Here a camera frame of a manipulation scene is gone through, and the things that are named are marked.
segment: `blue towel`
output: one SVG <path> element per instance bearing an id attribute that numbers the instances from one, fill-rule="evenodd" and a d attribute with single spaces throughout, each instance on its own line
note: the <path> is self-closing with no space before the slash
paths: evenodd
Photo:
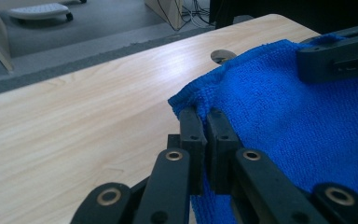
<path id="1" fill-rule="evenodd" d="M 251 49 L 187 84 L 169 104 L 201 119 L 224 111 L 246 147 L 266 152 L 298 187 L 335 182 L 358 192 L 358 77 L 322 84 L 298 79 L 296 51 L 308 45 L 281 40 Z M 229 196 L 192 196 L 198 223 L 235 223 Z"/>

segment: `wooden table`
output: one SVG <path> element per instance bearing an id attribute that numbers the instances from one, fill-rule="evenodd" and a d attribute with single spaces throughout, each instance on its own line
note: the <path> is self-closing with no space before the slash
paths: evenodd
<path id="1" fill-rule="evenodd" d="M 95 187 L 150 175 L 179 133 L 167 100 L 214 50 L 315 35 L 268 15 L 0 94 L 0 224 L 69 223 Z"/>

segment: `gray floor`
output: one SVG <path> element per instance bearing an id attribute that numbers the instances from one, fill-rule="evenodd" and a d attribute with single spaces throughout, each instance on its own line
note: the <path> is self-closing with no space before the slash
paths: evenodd
<path id="1" fill-rule="evenodd" d="M 209 0 L 199 3 L 209 6 Z M 185 0 L 185 4 L 191 7 L 191 1 Z M 14 71 L 9 73 L 0 64 L 0 81 L 199 29 L 190 22 L 174 31 L 144 0 L 89 0 L 86 4 L 68 1 L 65 5 L 74 15 L 73 21 L 67 22 L 62 16 L 20 24 L 6 12 L 0 12 L 7 26 L 14 65 Z"/>

